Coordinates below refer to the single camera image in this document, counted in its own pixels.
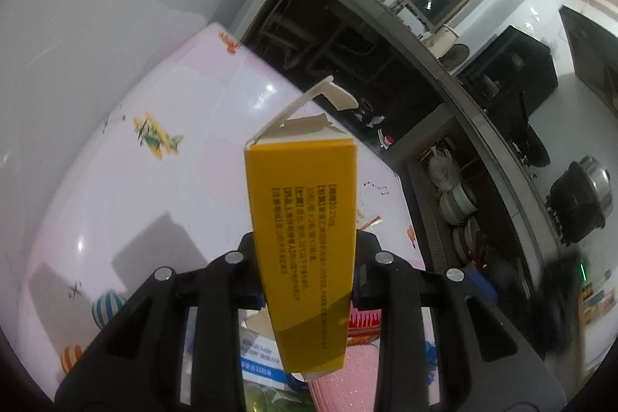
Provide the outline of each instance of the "metal pot lid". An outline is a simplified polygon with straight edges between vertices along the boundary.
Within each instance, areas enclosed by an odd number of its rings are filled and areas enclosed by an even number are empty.
[[[592,156],[585,156],[579,162],[588,181],[592,185],[599,208],[605,219],[614,208],[614,196],[610,184],[610,173]]]

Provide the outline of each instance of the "pink package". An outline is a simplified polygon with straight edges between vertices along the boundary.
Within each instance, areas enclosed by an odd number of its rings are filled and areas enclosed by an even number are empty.
[[[348,346],[341,370],[309,382],[317,412],[373,412],[379,348]]]

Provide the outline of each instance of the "patterned tablecloth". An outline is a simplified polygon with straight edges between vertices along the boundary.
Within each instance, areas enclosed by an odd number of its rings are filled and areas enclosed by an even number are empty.
[[[109,114],[47,211],[20,299],[17,352],[49,396],[118,308],[101,296],[128,298],[159,266],[197,269],[236,249],[251,230],[243,147],[300,94],[213,24]],[[368,222],[424,269],[398,176],[361,144],[358,226]],[[433,341],[427,316],[426,332]]]

